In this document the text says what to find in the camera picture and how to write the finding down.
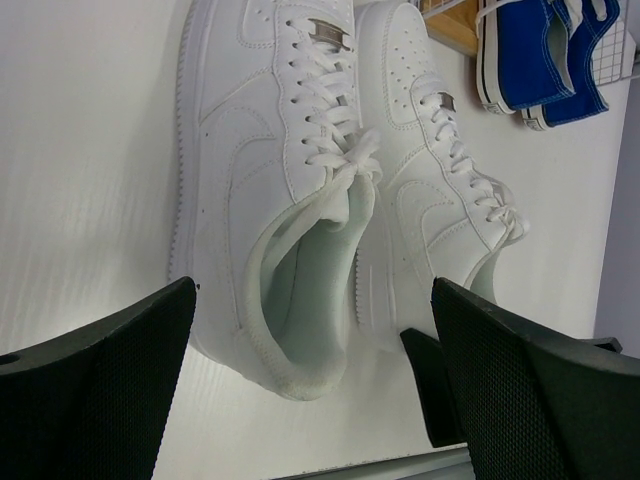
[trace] white sneaker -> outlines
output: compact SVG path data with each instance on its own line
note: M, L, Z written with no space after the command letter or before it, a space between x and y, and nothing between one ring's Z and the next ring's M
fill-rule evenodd
M380 131L384 173L358 249L358 320L381 348L402 352L408 328L437 338L436 275L493 299L498 252L528 225L509 189L468 156L420 12L368 4L356 9L356 32L362 118Z
M198 0L183 36L171 277L199 285L198 350L295 400L344 372L380 177L378 137L356 136L353 32L350 1Z

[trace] sneaker pair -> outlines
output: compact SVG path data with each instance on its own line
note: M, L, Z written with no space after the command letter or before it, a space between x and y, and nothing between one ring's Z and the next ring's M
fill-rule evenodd
M436 274L492 298L499 250L526 233L509 190L474 168L402 0L355 15L350 0L197 0L177 96L171 277L199 288L191 342L285 398L344 373L358 245L359 321L398 350L404 328L436 335Z
M618 0L479 0L476 83L485 108L534 130L608 110L593 76Z

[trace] shoe sole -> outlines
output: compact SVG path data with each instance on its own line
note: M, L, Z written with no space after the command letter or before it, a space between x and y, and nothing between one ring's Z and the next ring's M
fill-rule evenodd
M210 28L210 12L218 0L193 0L185 20L180 44L176 85L176 116L178 125L179 194L178 215L171 246L169 280L189 276L199 289L193 269L193 245L197 221L198 173L200 170L198 132L198 78L202 38ZM207 356L198 341L198 323L192 328L190 343Z
M536 132L544 132L551 128L544 119L544 112L541 106L522 110L522 120L527 127Z
M496 3L497 0L479 0L480 8ZM511 115L515 112L507 105L500 90L498 73L498 12L486 15L480 24L478 37L478 59L476 85L482 106L497 115Z
M371 10L393 8L392 5L393 2L369 3L356 9L357 45L361 45L361 26ZM358 245L355 265L356 318L359 330L381 350L404 353L395 315L391 234L377 191L374 214Z

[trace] blue shoe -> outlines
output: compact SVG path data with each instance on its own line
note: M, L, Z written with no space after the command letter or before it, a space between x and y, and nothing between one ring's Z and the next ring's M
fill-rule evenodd
M574 94L561 0L479 2L476 83L488 111L510 114Z
M609 110L596 86L591 61L596 45L620 16L618 0L605 0L605 3L607 12L604 20L598 20L603 17L596 13L592 2L583 3L582 24L569 42L569 72L576 94L554 103L524 109L524 123L533 130L547 130Z

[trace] white wall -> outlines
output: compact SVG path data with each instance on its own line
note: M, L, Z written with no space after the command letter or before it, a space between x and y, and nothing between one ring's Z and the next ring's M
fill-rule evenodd
M618 337L640 358L640 80L629 90L596 318L596 336Z
M637 44L640 44L640 2L631 0L627 14L627 28Z

